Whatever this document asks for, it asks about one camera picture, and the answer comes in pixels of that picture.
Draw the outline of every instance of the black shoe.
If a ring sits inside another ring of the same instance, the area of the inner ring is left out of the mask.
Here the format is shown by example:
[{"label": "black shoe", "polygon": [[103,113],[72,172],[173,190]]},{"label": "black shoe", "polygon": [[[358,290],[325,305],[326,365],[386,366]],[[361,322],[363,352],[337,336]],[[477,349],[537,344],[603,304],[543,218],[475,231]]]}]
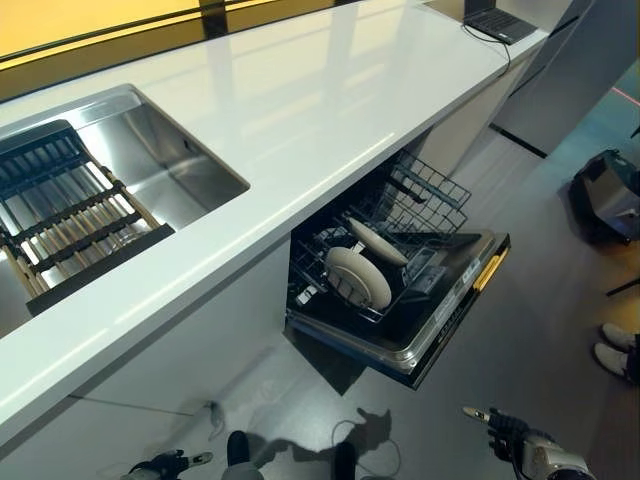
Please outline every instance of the black shoe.
[{"label": "black shoe", "polygon": [[336,445],[336,456],[333,461],[335,480],[355,480],[358,454],[353,445],[342,442]]},{"label": "black shoe", "polygon": [[249,439],[244,432],[236,430],[227,440],[227,465],[237,465],[249,461]]}]

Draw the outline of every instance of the laptop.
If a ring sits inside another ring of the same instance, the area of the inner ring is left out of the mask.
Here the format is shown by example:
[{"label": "laptop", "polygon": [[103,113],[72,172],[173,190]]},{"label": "laptop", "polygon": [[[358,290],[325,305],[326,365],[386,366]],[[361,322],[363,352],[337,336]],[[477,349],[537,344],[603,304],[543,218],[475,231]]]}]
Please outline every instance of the laptop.
[{"label": "laptop", "polygon": [[496,0],[465,0],[464,24],[507,45],[536,31],[536,27],[496,8]]}]

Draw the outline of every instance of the white shoe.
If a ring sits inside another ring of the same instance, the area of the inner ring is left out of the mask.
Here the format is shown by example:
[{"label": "white shoe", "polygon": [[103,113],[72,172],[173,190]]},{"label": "white shoe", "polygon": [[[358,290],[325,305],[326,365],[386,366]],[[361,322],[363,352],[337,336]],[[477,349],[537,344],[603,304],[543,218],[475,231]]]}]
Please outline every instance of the white shoe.
[{"label": "white shoe", "polygon": [[628,357],[626,353],[619,352],[604,343],[596,343],[593,347],[593,353],[604,368],[626,378]]},{"label": "white shoe", "polygon": [[605,323],[602,325],[601,329],[604,338],[622,352],[628,352],[636,343],[635,335],[633,333],[626,332],[613,323]]}]

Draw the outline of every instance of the person's foot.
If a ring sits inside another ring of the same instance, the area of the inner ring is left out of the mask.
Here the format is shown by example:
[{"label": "person's foot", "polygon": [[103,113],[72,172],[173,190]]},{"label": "person's foot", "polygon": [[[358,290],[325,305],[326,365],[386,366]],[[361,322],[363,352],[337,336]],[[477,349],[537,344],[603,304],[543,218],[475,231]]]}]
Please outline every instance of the person's foot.
[{"label": "person's foot", "polygon": [[333,462],[335,480],[355,480],[358,454],[353,445],[342,442],[336,445],[336,456]]},{"label": "person's foot", "polygon": [[249,461],[249,439],[244,432],[236,430],[227,440],[227,464],[231,467]]},{"label": "person's foot", "polygon": [[621,352],[628,352],[635,345],[635,335],[624,331],[613,323],[603,324],[601,330],[604,338]]},{"label": "person's foot", "polygon": [[619,352],[604,343],[596,343],[593,347],[598,362],[604,368],[620,377],[626,378],[627,354]]}]

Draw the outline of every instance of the laptop screen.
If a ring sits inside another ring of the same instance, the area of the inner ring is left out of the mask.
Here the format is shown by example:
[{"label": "laptop screen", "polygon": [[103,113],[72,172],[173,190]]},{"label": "laptop screen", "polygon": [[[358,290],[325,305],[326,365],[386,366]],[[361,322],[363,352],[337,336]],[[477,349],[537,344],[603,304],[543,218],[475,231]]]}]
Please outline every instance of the laptop screen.
[{"label": "laptop screen", "polygon": [[464,0],[464,16],[466,18],[474,13],[495,8],[495,6],[496,0]]}]

